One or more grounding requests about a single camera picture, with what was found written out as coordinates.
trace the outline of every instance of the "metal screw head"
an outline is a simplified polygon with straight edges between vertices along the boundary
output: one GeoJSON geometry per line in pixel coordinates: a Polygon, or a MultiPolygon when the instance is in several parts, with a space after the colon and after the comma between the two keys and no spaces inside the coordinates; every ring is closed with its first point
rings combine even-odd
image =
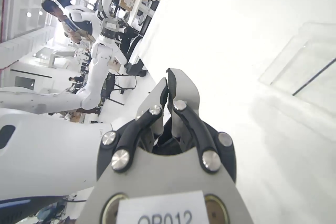
{"type": "Polygon", "coordinates": [[[219,133],[218,139],[219,139],[219,142],[224,147],[230,147],[232,145],[232,138],[227,133],[223,133],[223,132],[219,133]]]}
{"type": "Polygon", "coordinates": [[[183,111],[186,109],[186,107],[187,107],[187,104],[185,101],[177,100],[174,102],[174,108],[177,110],[183,111]]]}
{"type": "Polygon", "coordinates": [[[113,170],[121,170],[126,167],[129,162],[129,153],[126,150],[118,150],[112,156],[113,170]]]}
{"type": "Polygon", "coordinates": [[[212,172],[218,171],[222,164],[219,155],[215,151],[211,150],[203,153],[202,160],[206,169],[212,172]]]}
{"type": "Polygon", "coordinates": [[[102,143],[104,145],[111,145],[116,137],[116,132],[110,131],[103,135],[102,143]]]}
{"type": "Polygon", "coordinates": [[[149,109],[149,112],[151,115],[158,115],[161,112],[161,108],[155,105],[149,109]]]}

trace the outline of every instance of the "black office chair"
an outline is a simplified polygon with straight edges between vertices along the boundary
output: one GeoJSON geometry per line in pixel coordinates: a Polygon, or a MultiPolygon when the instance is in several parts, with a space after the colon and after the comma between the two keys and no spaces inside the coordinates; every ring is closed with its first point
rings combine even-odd
{"type": "Polygon", "coordinates": [[[112,93],[112,91],[120,91],[120,94],[124,94],[124,92],[126,90],[133,90],[135,87],[127,87],[127,88],[124,88],[124,87],[121,87],[119,85],[117,85],[115,82],[116,78],[115,77],[123,77],[123,76],[129,76],[129,75],[115,75],[115,74],[111,74],[109,73],[109,75],[107,76],[106,78],[106,89],[103,89],[102,92],[101,92],[101,98],[102,98],[102,101],[104,102],[105,100],[110,100],[112,102],[115,102],[119,105],[122,105],[124,106],[125,104],[123,103],[120,103],[116,100],[113,100],[110,98],[110,95],[112,93]]]}

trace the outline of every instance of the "desk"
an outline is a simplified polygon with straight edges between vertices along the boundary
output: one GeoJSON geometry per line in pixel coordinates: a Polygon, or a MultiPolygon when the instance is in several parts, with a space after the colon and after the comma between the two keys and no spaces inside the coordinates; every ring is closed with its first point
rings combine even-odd
{"type": "Polygon", "coordinates": [[[142,11],[144,14],[146,14],[150,17],[153,17],[153,15],[154,15],[154,11],[151,10],[150,8],[146,7],[145,5],[143,5],[142,0],[135,0],[133,9],[129,13],[129,19],[128,19],[128,22],[127,22],[130,26],[132,26],[132,24],[133,24],[133,22],[134,22],[134,20],[137,16],[138,10],[142,11]]]}
{"type": "Polygon", "coordinates": [[[334,7],[336,0],[161,0],[140,45],[156,83],[167,68],[182,69],[199,90],[200,117],[232,136],[237,188],[255,223],[334,218],[324,184],[335,185],[335,119],[258,82],[304,23],[335,23],[334,7]]]}

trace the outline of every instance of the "black cable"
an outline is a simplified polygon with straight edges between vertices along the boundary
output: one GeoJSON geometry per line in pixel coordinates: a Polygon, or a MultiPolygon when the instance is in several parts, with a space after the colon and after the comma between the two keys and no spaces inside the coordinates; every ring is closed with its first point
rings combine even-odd
{"type": "MultiPolygon", "coordinates": [[[[137,77],[137,76],[135,76],[135,87],[133,87],[133,89],[136,88],[136,85],[137,85],[137,83],[138,83],[136,77],[137,77]]],[[[116,78],[115,84],[119,86],[119,77],[116,78]]]]}
{"type": "Polygon", "coordinates": [[[86,202],[86,200],[66,200],[66,199],[62,199],[65,202],[69,202],[69,203],[81,203],[81,202],[86,202]]]}

